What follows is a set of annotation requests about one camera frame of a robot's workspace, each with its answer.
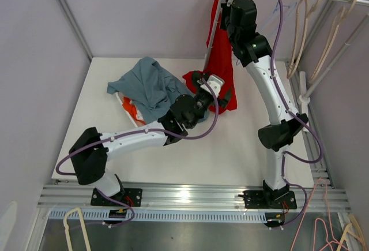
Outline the orange t shirt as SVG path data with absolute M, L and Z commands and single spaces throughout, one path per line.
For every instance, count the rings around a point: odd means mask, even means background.
M 133 101 L 125 96 L 123 96 L 122 107 L 128 114 L 135 126 L 145 125 L 145 121 L 140 110 L 133 104 Z

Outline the blue grey t shirt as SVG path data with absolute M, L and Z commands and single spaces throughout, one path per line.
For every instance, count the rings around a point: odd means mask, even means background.
M 107 84 L 107 93 L 129 98 L 149 124 L 164 116 L 179 95 L 194 94 L 151 57 L 141 58 L 119 80 Z

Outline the red t shirt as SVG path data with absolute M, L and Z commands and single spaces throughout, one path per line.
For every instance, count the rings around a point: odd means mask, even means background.
M 206 46 L 211 46 L 210 57 L 204 71 L 200 71 L 201 74 L 215 74 L 224 80 L 224 85 L 220 91 L 220 98 L 225 98 L 227 93 L 231 93 L 231 98 L 226 106 L 222 108 L 219 106 L 219 114 L 224 113 L 226 110 L 232 111 L 237 109 L 237 99 L 234 86 L 234 69 L 232 65 L 232 47 L 228 40 L 227 32 L 220 28 L 221 13 L 218 16 L 218 23 L 216 24 L 215 35 L 213 43 L 210 44 L 210 37 L 213 28 L 213 21 L 216 18 L 216 10 L 219 0 L 213 1 L 211 11 L 211 21 L 209 34 L 206 41 Z

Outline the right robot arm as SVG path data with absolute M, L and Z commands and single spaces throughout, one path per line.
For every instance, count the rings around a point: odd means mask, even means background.
M 233 54 L 253 78 L 266 106 L 270 123 L 258 130 L 258 138 L 266 148 L 267 170 L 262 191 L 245 191 L 246 208 L 290 208 L 293 194 L 283 176 L 283 156 L 294 137 L 307 123 L 281 84 L 272 60 L 272 49 L 266 37 L 256 31 L 257 7 L 252 0 L 226 0 L 221 4 L 221 29 L 227 32 Z

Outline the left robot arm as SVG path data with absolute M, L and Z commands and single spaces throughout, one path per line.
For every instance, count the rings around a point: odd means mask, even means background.
M 225 84 L 217 75 L 193 74 L 197 91 L 194 96 L 182 94 L 158 120 L 122 133 L 100 133 L 96 127 L 87 128 L 72 145 L 69 155 L 79 185 L 91 185 L 104 194 L 111 205 L 124 199 L 124 188 L 119 177 L 106 169 L 111 159 L 121 158 L 149 147 L 162 147 L 188 138 L 205 116 L 210 106 L 225 105 L 219 93 Z

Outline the wooden hanger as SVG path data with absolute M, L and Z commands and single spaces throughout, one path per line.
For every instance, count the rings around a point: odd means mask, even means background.
M 312 73 L 312 75 L 310 76 L 310 78 L 308 79 L 308 82 L 310 84 L 312 84 L 318 77 L 319 72 L 321 71 L 329 53 L 330 50 L 332 49 L 333 43 L 336 39 L 336 36 L 338 34 L 338 31 L 340 29 L 340 26 L 342 24 L 342 22 L 350 15 L 351 11 L 353 10 L 353 8 L 356 5 L 357 0 L 350 0 L 350 6 L 346 7 L 344 5 L 342 5 L 342 7 L 339 8 L 339 10 L 337 11 L 336 15 L 334 16 L 334 19 L 332 21 L 331 27 L 330 27 L 330 31 L 329 34 L 327 36 L 326 39 L 326 43 L 325 46 L 323 48 L 322 54 L 319 58 L 319 61 Z
M 295 35 L 291 59 L 287 70 L 287 79 L 292 78 L 297 71 L 306 43 L 309 18 L 317 10 L 320 3 L 321 0 L 316 0 L 316 2 L 310 6 L 308 0 L 299 0 L 296 5 Z

